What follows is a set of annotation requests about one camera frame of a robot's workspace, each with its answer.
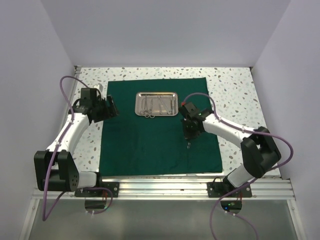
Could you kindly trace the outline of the dark green surgical cloth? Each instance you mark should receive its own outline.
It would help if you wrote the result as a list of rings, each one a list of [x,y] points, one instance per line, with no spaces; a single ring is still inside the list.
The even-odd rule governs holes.
[[[202,133],[184,138],[181,115],[145,118],[135,113],[139,92],[174,92],[188,97],[199,109],[211,106],[205,78],[112,81],[107,94],[119,115],[104,121],[99,172],[104,177],[166,174],[221,173],[218,138]]]

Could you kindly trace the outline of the steel scalpel handle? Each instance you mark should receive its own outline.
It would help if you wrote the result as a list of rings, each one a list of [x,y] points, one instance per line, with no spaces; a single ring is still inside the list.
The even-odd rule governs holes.
[[[173,114],[174,109],[175,109],[175,99],[174,99],[174,97],[172,97],[170,99],[170,108],[171,108],[171,113]]]

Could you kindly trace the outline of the steel forceps with ring handles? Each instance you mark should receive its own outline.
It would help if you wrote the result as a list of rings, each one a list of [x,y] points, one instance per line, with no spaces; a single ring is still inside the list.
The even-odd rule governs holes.
[[[140,114],[145,118],[153,119],[155,116],[153,115],[153,99],[145,97],[143,109],[140,111]]]

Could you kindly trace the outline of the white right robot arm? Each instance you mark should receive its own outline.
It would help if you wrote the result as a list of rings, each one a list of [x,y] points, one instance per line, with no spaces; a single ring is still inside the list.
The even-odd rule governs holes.
[[[257,129],[240,126],[208,108],[199,110],[191,102],[183,103],[178,110],[183,116],[181,122],[186,140],[195,139],[202,133],[214,134],[241,150],[243,164],[221,182],[212,183],[213,190],[220,195],[235,196],[242,185],[263,177],[281,159],[275,141],[266,135],[269,130],[263,126]]]

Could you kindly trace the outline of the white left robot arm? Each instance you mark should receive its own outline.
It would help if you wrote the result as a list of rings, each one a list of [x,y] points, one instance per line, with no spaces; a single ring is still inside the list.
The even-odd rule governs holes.
[[[46,150],[34,155],[37,187],[40,191],[75,192],[86,189],[92,196],[103,193],[100,173],[79,171],[73,154],[83,133],[92,123],[103,122],[118,116],[111,95],[103,95],[103,85],[80,90],[80,97],[69,104],[66,123]]]

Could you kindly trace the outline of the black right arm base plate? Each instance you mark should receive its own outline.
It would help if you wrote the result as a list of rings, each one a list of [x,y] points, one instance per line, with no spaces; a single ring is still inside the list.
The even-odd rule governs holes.
[[[231,184],[224,182],[220,177],[215,177],[213,181],[206,183],[206,190],[209,198],[220,198],[234,189],[235,188]],[[252,196],[251,187],[247,186],[244,189],[237,190],[228,195],[227,198],[250,198]]]

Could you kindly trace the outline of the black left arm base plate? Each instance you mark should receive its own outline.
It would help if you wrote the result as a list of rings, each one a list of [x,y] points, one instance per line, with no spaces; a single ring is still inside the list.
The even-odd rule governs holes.
[[[104,194],[107,197],[117,198],[119,195],[120,183],[116,181],[103,181],[101,186],[92,188],[77,189],[74,193],[76,197],[101,198]]]

